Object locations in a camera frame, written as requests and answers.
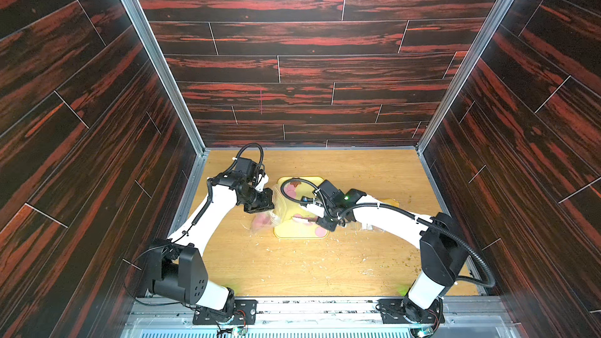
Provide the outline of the yellow tray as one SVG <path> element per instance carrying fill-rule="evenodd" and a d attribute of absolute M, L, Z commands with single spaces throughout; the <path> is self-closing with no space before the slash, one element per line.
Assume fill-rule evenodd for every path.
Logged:
<path fill-rule="evenodd" d="M 273 187 L 274 192 L 274 214 L 275 219 L 274 234 L 279 239 L 325 239 L 329 232 L 317 225 L 318 216 L 306 211 L 301 205 L 294 201 L 288 200 L 281 192 L 281 186 L 286 180 L 293 177 L 282 177 Z M 318 186 L 324 179 L 320 177 L 298 177 L 310 181 Z M 312 200 L 314 187 L 303 182 L 291 182 L 285 185 L 284 191 L 286 195 L 294 200 L 300 200 L 302 197 L 308 197 Z"/>

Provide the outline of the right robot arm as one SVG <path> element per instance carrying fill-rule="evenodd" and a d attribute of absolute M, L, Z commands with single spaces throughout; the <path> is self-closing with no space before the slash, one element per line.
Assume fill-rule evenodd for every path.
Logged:
<path fill-rule="evenodd" d="M 289 178 L 280 186 L 280 193 L 314 214 L 317 225 L 330 232 L 351 222 L 372 225 L 419 250 L 421 271 L 396 310 L 407 322 L 439 325 L 442 298 L 458 282 L 483 288 L 496 285 L 491 267 L 466 242 L 457 221 L 448 214 L 416 214 L 358 189 L 342 192 L 328 180 L 316 185 L 307 179 Z"/>

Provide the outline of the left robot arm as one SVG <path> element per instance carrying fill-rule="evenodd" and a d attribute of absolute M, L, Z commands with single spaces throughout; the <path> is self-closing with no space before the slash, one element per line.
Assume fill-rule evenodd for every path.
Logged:
<path fill-rule="evenodd" d="M 243 146 L 230 166 L 208 178 L 203 203 L 167 239 L 156 239 L 142 254 L 146 258 L 144 287 L 150 294 L 195 309 L 213 312 L 221 319 L 235 314 L 235 294 L 209 280 L 203 253 L 225 216 L 241 206 L 247 214 L 275 209 L 265 153 L 256 142 Z"/>

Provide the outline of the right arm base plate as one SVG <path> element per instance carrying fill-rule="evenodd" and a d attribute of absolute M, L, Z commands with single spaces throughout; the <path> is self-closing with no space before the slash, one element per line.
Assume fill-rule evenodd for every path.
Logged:
<path fill-rule="evenodd" d="M 380 299 L 375 309 L 380 313 L 383 324 L 439 325 L 444 323 L 443 299 L 438 297 L 429 308 L 422 309 L 408 297 Z"/>

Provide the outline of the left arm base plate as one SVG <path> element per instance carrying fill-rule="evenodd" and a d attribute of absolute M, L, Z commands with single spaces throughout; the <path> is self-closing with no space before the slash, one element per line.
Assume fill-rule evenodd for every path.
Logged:
<path fill-rule="evenodd" d="M 254 325 L 257 309 L 257 300 L 238 298 L 227 301 L 222 310 L 197 307 L 193 315 L 193 325 Z"/>

